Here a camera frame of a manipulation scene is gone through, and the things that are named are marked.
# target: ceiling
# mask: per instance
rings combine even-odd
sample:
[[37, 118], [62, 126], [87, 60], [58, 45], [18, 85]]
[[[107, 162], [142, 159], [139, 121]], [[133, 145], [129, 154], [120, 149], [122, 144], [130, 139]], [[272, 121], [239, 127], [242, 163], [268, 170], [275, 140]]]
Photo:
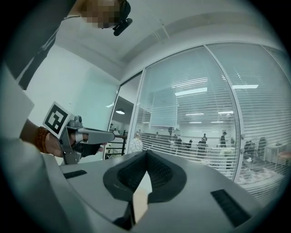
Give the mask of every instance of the ceiling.
[[223, 23], [264, 26], [262, 17], [240, 0], [128, 1], [133, 23], [120, 36], [73, 18], [63, 21], [56, 43], [120, 80], [137, 55], [183, 30]]

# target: window blinds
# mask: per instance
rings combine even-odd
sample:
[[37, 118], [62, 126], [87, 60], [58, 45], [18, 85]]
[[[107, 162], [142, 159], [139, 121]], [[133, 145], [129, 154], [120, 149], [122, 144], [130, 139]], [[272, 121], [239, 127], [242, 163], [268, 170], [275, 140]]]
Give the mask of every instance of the window blinds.
[[264, 46], [267, 52], [275, 59], [278, 63], [279, 67], [283, 70], [286, 78], [291, 83], [291, 60], [287, 53], [279, 51], [277, 49], [273, 49], [267, 46]]
[[137, 105], [143, 150], [185, 157], [233, 178], [238, 114], [226, 77], [204, 47], [146, 68]]
[[225, 68], [242, 112], [246, 144], [238, 183], [265, 205], [277, 197], [289, 169], [278, 154], [291, 144], [291, 86], [262, 46], [208, 47]]

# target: hand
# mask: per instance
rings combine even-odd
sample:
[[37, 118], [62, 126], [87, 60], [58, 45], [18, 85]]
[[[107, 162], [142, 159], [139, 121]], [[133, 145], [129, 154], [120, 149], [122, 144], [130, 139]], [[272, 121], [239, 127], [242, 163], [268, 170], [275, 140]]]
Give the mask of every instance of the hand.
[[[74, 133], [70, 134], [69, 138], [70, 138], [70, 144], [73, 145], [76, 142], [75, 134]], [[84, 133], [83, 139], [88, 140], [88, 134]], [[61, 158], [63, 157], [62, 149], [59, 145], [59, 140], [53, 134], [48, 133], [46, 135], [45, 147], [46, 147], [46, 151], [49, 154], [52, 154], [54, 156], [61, 157]], [[98, 152], [103, 152], [103, 151], [104, 149], [102, 147], [98, 149]]]

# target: black vent grille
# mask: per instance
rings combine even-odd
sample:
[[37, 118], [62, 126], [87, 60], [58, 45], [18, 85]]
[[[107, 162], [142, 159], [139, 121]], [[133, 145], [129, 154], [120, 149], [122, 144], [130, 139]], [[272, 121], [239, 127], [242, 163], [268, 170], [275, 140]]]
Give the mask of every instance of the black vent grille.
[[250, 215], [247, 214], [224, 189], [211, 192], [211, 195], [217, 201], [234, 227], [250, 219]]

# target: black slot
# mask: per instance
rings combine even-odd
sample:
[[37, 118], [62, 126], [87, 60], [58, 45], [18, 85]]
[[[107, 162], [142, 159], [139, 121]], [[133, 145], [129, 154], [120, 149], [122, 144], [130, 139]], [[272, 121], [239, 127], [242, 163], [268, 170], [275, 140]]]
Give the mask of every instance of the black slot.
[[128, 202], [124, 216], [116, 219], [113, 223], [128, 231], [135, 225], [135, 214], [132, 201]]
[[211, 192], [211, 195], [217, 201], [234, 227], [238, 227], [250, 219], [251, 216], [246, 213], [224, 189]]
[[87, 174], [87, 172], [85, 172], [84, 170], [78, 170], [75, 172], [64, 173], [64, 176], [66, 179], [70, 179], [70, 178], [78, 177], [84, 174]]

